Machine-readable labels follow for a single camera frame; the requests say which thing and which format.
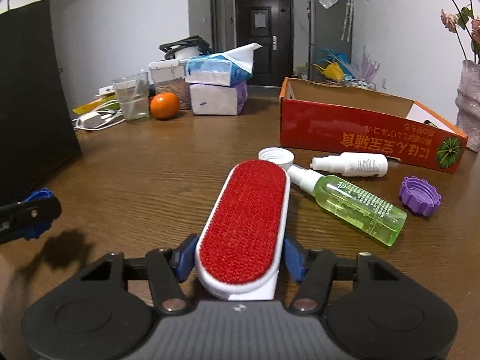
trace power adapter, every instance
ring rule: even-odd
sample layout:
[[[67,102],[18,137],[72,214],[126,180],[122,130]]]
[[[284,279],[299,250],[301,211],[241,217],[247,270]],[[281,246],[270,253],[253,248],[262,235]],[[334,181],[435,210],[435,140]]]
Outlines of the power adapter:
[[[102,115],[96,111],[88,112],[87,114],[81,115],[78,118],[78,124],[80,128],[93,129],[102,125],[104,122],[105,121],[102,119]]]

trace blue gripper pad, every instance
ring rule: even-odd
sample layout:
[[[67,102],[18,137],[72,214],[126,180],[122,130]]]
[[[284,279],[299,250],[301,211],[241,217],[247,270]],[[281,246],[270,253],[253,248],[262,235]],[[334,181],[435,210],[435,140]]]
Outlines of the blue gripper pad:
[[[289,270],[293,280],[301,283],[307,274],[307,270],[304,268],[306,263],[305,256],[288,238],[285,238],[283,242],[283,255],[286,268]]]
[[[177,278],[179,283],[183,283],[190,276],[191,270],[195,266],[195,248],[197,247],[197,242],[200,237],[197,235],[195,238],[192,238],[190,243],[186,245],[182,251],[178,254],[176,259],[176,268],[173,269],[173,273]]]
[[[49,191],[46,188],[43,188],[42,190],[40,190],[38,192],[32,193],[23,202],[28,203],[28,202],[32,202],[33,200],[48,199],[48,198],[51,198],[52,196],[53,196],[53,192]],[[38,239],[38,237],[40,237],[43,233],[45,233],[51,227],[52,227],[52,222],[39,223],[38,225],[30,226],[30,227],[27,227],[27,228],[21,230],[21,233],[23,233],[21,235],[27,241],[29,241],[31,239]]]

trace green spray bottle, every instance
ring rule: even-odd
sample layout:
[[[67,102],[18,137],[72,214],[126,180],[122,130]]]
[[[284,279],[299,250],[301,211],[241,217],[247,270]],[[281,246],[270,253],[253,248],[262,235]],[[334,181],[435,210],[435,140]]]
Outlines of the green spray bottle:
[[[325,176],[296,165],[287,173],[320,207],[388,246],[394,244],[407,219],[406,212],[335,175]]]

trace dark door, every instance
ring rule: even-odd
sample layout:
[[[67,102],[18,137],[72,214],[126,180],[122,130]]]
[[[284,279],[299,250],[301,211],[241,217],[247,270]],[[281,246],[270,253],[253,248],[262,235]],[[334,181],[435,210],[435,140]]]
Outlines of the dark door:
[[[281,86],[293,71],[293,0],[236,0],[237,46],[258,43],[249,85]]]

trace bottle label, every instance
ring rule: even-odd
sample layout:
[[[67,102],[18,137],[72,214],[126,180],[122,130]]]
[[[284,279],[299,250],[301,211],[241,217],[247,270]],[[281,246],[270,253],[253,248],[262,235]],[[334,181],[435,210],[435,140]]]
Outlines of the bottle label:
[[[357,187],[356,185],[342,181],[337,184],[337,188],[348,193],[351,198],[364,205],[365,208],[371,213],[375,214],[378,219],[383,218],[392,211],[392,204],[363,190],[360,187]]]
[[[371,158],[365,158],[352,163],[352,165],[350,166],[350,171],[355,171],[358,173],[380,173],[380,164]]]

